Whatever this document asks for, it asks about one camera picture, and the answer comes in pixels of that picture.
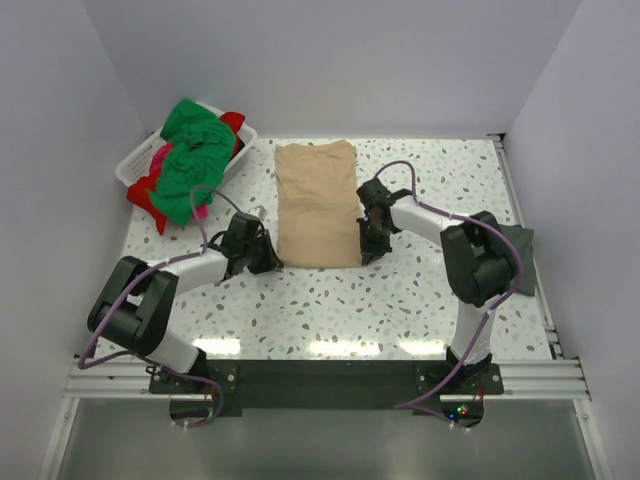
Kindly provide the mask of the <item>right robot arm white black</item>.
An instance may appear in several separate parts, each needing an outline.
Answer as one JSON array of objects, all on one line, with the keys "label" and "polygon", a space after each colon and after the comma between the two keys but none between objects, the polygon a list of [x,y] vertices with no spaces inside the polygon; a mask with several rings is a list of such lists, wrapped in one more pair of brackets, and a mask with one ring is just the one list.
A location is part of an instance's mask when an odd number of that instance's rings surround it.
[{"label": "right robot arm white black", "polygon": [[456,362],[445,369],[448,386],[469,392],[481,380],[477,364],[491,356],[490,327],[495,312],[523,280],[522,255],[493,214],[449,213],[418,200],[407,189],[392,192],[378,178],[356,190],[364,209],[357,220],[362,263],[392,251],[391,236],[408,231],[438,246],[447,281],[458,300],[453,340],[447,354]]}]

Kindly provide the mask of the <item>beige t shirt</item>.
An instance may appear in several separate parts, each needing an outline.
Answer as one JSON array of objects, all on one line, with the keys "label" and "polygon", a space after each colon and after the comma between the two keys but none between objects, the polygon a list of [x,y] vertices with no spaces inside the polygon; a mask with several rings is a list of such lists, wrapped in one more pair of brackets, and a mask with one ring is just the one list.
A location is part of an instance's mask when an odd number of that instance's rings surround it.
[{"label": "beige t shirt", "polygon": [[275,148],[277,253],[298,268],[358,268],[356,148],[345,140]]}]

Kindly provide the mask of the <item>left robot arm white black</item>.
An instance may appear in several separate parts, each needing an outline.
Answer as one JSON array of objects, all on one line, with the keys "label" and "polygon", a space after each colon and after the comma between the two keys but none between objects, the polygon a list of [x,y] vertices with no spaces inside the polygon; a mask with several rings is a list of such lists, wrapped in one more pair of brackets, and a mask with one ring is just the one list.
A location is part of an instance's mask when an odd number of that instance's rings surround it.
[{"label": "left robot arm white black", "polygon": [[258,275],[281,267],[260,218],[237,212],[202,251],[155,262],[121,258],[89,313],[87,327],[93,341],[106,339],[159,364],[172,371],[173,382],[183,391],[196,392],[207,380],[206,356],[170,330],[174,298],[245,271]]}]

